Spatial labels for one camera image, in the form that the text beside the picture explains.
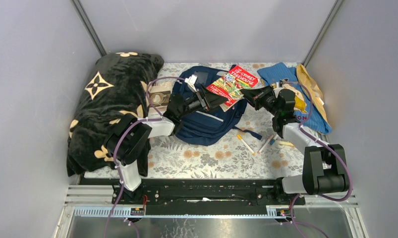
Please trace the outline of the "red treehouse book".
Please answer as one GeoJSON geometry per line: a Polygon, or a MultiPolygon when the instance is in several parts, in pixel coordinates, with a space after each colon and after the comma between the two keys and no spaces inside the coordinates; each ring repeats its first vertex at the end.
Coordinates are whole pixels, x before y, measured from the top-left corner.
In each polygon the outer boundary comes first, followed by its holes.
{"type": "Polygon", "coordinates": [[[241,89],[251,89],[258,82],[259,79],[256,76],[237,65],[207,86],[207,89],[214,94],[227,98],[226,102],[220,104],[222,110],[226,112],[243,98],[241,89]]]}

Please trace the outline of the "navy blue backpack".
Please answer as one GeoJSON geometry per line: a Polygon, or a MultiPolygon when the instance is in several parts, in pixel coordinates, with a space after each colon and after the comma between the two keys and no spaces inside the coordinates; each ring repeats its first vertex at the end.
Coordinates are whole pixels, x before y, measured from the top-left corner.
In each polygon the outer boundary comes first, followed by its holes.
{"type": "MultiPolygon", "coordinates": [[[[223,69],[193,66],[182,72],[179,77],[188,78],[195,74],[197,76],[196,87],[201,84],[209,86],[227,72],[227,70],[223,69]]],[[[197,111],[189,114],[182,118],[183,126],[175,136],[189,144],[210,146],[218,142],[230,130],[237,129],[241,132],[250,133],[253,137],[260,140],[262,135],[236,126],[246,107],[247,101],[242,99],[226,112],[221,107],[218,107],[211,112],[197,111]]]]}

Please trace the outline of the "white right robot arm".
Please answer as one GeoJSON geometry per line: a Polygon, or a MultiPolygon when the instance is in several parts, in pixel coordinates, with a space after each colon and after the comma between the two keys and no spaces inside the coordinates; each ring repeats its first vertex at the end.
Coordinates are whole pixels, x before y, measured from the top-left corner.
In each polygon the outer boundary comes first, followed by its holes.
{"type": "Polygon", "coordinates": [[[255,109],[264,108],[273,115],[272,126],[277,135],[292,143],[304,156],[301,175],[280,179],[281,186],[273,190],[273,198],[286,204],[293,194],[321,195],[352,192],[352,179],[345,163],[344,148],[315,138],[305,130],[294,114],[306,104],[288,88],[266,86],[242,89],[244,99],[255,109]]]}

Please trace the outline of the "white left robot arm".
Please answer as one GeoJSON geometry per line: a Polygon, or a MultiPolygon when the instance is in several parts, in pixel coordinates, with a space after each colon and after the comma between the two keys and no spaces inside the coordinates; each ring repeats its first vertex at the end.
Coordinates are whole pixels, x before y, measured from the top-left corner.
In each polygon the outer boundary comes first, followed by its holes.
{"type": "Polygon", "coordinates": [[[167,110],[157,118],[139,119],[125,115],[104,141],[125,188],[123,197],[131,204],[142,199],[137,160],[149,138],[174,135],[182,128],[185,116],[199,110],[211,111],[227,101],[227,97],[212,93],[201,85],[189,98],[185,99],[182,94],[170,96],[167,110]]]}

